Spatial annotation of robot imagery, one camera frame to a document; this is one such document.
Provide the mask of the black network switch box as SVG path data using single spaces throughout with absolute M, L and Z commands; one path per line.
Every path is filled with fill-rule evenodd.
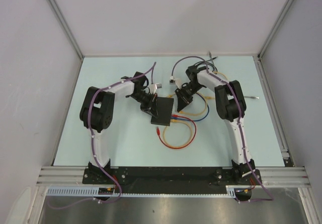
M 151 117 L 150 123 L 159 126 L 170 126 L 173 105 L 173 98 L 157 97 L 156 109 L 158 116 Z

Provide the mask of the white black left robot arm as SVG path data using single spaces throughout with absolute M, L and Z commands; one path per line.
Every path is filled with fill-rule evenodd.
M 92 158 L 90 163 L 97 167 L 93 177 L 99 183 L 107 183 L 111 178 L 111 171 L 105 168 L 110 162 L 110 157 L 107 145 L 101 138 L 102 131 L 112 123 L 115 102 L 131 97 L 140 103 L 142 112 L 158 117 L 157 93 L 147 91 L 148 87 L 148 78 L 143 73 L 136 72 L 134 77 L 123 77 L 119 82 L 104 90 L 96 87 L 88 88 L 79 118 L 91 133 Z

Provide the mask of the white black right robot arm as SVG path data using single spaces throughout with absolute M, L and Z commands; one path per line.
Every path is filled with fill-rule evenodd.
M 244 129 L 247 106 L 240 83 L 222 79 L 205 66 L 198 68 L 192 65 L 187 68 L 186 75 L 190 82 L 175 90 L 177 111 L 186 108 L 201 88 L 208 88 L 215 94 L 216 111 L 226 123 L 232 145 L 232 179 L 237 184 L 244 184 L 256 167 L 247 147 Z

